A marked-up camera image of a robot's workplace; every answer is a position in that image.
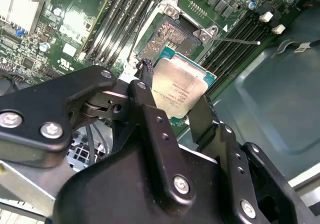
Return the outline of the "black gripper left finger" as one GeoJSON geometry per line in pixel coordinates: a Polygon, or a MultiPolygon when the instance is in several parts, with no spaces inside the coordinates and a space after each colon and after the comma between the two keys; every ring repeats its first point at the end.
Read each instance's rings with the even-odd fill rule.
{"type": "Polygon", "coordinates": [[[166,113],[151,89],[155,72],[144,63],[129,83],[90,66],[0,98],[0,158],[36,168],[58,166],[76,129],[98,117],[113,120],[116,163],[142,149],[160,203],[193,203],[193,184],[166,113]]]}

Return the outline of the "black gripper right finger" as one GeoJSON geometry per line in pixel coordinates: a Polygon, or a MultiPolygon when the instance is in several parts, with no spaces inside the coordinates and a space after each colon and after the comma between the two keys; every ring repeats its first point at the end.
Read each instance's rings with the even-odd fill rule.
{"type": "Polygon", "coordinates": [[[220,212],[228,224],[311,224],[313,213],[255,143],[241,145],[202,95],[189,111],[192,140],[217,161],[220,212]]]}

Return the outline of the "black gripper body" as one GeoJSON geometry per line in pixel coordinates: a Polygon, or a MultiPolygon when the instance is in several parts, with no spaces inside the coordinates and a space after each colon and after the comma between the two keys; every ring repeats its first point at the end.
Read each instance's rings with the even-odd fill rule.
{"type": "Polygon", "coordinates": [[[184,146],[195,202],[187,211],[165,211],[156,202],[144,149],[136,145],[71,177],[59,191],[55,224],[235,224],[222,199],[218,164],[184,146]]]}

